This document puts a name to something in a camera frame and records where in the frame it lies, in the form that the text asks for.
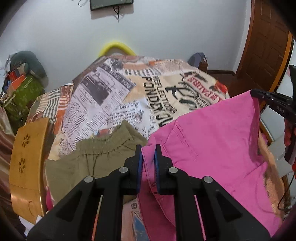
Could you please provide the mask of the right hand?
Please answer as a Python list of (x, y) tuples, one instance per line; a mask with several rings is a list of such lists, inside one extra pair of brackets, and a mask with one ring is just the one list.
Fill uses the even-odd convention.
[(295, 171), (295, 160), (292, 161), (292, 157), (295, 157), (295, 126), (285, 119), (285, 160), (292, 166), (292, 170)]

